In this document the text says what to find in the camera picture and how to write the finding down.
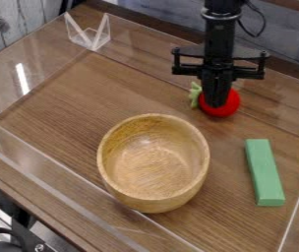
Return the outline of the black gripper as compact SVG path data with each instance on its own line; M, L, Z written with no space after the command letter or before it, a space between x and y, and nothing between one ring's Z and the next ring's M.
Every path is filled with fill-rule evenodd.
M197 45L185 45L172 49L175 75L201 76L204 100L210 106L223 106L227 102L232 86L228 74L220 74L218 83L212 74L228 71L234 79L262 80L264 61L268 53L235 44L236 22L242 12L214 13L208 9L200 11L205 21L204 41Z

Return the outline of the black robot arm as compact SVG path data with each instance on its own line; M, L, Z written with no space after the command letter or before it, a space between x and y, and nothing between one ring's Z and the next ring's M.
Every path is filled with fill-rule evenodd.
M238 79L262 80L268 53L235 44L236 26L242 24L242 8L250 0L204 0L204 41L199 45L172 49L172 74L200 79L204 102L212 108L227 103L232 83Z

